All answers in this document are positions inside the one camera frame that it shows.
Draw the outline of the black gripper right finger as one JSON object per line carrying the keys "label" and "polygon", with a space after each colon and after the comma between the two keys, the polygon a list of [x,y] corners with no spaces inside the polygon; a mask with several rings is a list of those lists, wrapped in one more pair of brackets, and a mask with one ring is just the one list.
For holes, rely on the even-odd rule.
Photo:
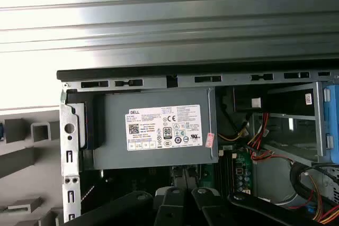
{"label": "black gripper right finger", "polygon": [[208,188],[196,188],[191,194],[207,225],[321,225],[242,192],[230,193],[226,200]]}

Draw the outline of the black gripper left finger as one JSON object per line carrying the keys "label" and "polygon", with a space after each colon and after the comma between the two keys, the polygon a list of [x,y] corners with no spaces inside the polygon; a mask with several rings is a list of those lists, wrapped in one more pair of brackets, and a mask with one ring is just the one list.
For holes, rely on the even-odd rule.
{"label": "black gripper left finger", "polygon": [[186,190],[169,187],[158,209],[149,193],[135,191],[91,210],[65,225],[183,225]]}

